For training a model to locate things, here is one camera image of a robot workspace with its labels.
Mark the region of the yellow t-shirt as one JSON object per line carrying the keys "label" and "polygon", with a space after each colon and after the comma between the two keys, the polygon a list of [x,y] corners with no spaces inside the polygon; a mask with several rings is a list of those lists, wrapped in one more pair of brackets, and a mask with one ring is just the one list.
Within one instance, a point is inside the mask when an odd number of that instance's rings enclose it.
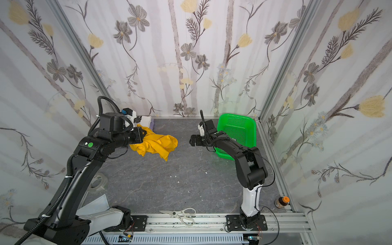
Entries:
{"label": "yellow t-shirt", "polygon": [[155,134],[150,128],[138,124],[147,133],[140,144],[129,145],[133,151],[145,156],[146,153],[158,154],[162,159],[168,161],[168,156],[178,146],[178,140],[171,135]]}

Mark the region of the green plastic basket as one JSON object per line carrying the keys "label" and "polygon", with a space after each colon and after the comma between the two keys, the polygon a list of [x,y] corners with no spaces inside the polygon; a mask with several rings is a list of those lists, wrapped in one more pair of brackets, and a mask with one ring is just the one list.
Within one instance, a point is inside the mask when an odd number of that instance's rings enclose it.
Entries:
{"label": "green plastic basket", "polygon": [[257,146],[256,121],[250,117],[225,113],[219,117],[217,130],[225,132],[243,146]]}

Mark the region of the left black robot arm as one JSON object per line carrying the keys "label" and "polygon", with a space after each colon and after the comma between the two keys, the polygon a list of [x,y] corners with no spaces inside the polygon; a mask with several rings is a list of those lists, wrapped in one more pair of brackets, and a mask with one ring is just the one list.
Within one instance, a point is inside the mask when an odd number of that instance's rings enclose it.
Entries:
{"label": "left black robot arm", "polygon": [[105,113],[102,100],[114,104],[108,97],[98,97],[98,118],[68,158],[57,192],[38,218],[27,220],[26,234],[16,244],[36,235],[57,245],[80,245],[92,231],[92,221],[79,218],[77,209],[93,177],[117,148],[140,144],[147,134],[130,119],[134,110],[115,106],[114,112]]}

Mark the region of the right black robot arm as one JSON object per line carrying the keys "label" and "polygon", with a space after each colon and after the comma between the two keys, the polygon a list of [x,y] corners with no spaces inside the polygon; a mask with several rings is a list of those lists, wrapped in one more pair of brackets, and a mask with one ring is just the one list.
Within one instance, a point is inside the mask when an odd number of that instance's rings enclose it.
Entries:
{"label": "right black robot arm", "polygon": [[218,131],[212,120],[198,124],[199,134],[192,135],[191,146],[218,148],[234,159],[236,175],[243,187],[243,202],[239,212],[239,222],[244,229],[252,229],[260,220],[259,191],[268,177],[264,159],[257,147],[246,147]]}

